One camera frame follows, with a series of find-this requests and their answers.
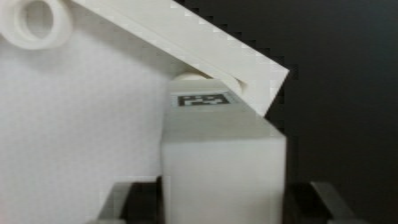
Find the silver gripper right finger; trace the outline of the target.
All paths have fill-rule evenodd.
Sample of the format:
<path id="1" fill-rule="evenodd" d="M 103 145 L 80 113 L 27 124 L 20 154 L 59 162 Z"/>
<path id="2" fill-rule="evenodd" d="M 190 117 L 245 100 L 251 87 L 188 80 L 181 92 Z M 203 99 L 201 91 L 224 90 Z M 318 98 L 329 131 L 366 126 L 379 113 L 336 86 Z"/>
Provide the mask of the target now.
<path id="1" fill-rule="evenodd" d="M 292 183 L 284 191 L 283 224 L 332 224 L 356 218 L 329 182 Z"/>

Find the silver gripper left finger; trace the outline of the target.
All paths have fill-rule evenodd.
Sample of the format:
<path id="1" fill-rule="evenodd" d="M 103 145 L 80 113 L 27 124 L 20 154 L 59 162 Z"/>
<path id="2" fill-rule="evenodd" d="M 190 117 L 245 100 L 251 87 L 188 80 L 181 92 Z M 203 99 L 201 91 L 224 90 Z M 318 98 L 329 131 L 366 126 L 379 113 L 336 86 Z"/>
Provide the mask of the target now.
<path id="1" fill-rule="evenodd" d="M 162 177 L 114 185 L 98 218 L 87 224 L 164 224 Z"/>

